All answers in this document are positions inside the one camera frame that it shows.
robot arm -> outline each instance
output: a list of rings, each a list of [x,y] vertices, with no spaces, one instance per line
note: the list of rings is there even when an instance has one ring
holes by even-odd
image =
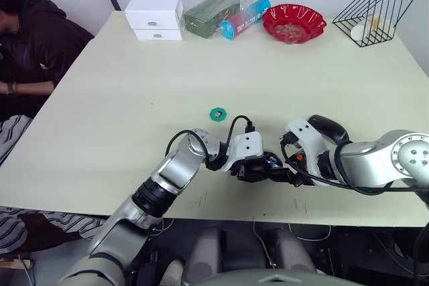
[[[196,175],[205,160],[213,171],[231,171],[240,180],[267,178],[299,186],[308,175],[336,186],[378,187],[402,179],[421,188],[425,201],[429,187],[429,135],[396,130],[375,142],[351,143],[347,132],[326,118],[295,120],[282,139],[282,150],[293,144],[304,150],[297,173],[284,168],[280,159],[263,151],[261,135],[253,130],[237,135],[227,147],[206,131],[185,131],[178,148],[167,153],[150,177],[129,196],[93,238],[88,254],[61,279],[60,286],[123,286],[150,230]],[[338,146],[328,149],[322,134]],[[290,158],[284,152],[286,161]]]
[[[229,156],[227,146],[206,131],[187,132],[178,148],[164,157],[149,178],[103,224],[88,255],[73,266],[59,285],[124,285],[124,273],[149,238],[150,230],[192,181],[204,160],[213,171],[227,171],[237,159],[263,154],[261,135],[255,131],[237,135]]]
[[[337,146],[328,149],[322,133],[330,137]],[[362,188],[389,188],[395,180],[402,180],[428,203],[427,134],[394,130],[374,142],[352,143],[340,125],[315,115],[308,121],[298,119],[289,124],[282,146],[287,144],[302,148],[306,158],[304,167],[310,175],[364,193],[370,189]],[[312,183],[327,185],[315,179]]]

wristwatch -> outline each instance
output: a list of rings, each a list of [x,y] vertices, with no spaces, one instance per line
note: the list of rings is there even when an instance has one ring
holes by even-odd
[[[15,95],[15,83],[7,83],[7,92],[6,96],[14,96]]]

green hexagonal nut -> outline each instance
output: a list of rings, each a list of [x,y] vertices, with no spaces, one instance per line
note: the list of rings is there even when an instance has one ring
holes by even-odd
[[[222,109],[221,107],[215,107],[213,110],[210,111],[210,118],[214,122],[221,122],[225,120],[227,117],[227,112],[225,109]]]

white storage box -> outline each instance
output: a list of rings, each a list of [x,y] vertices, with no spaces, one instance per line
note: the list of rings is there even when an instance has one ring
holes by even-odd
[[[131,0],[125,8],[129,25],[140,40],[181,40],[182,14],[182,0]]]

red plastic plate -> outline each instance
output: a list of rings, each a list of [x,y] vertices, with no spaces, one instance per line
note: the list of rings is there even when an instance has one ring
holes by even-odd
[[[294,4],[277,5],[262,15],[264,28],[288,44],[302,44],[323,33],[325,20],[317,11]]]

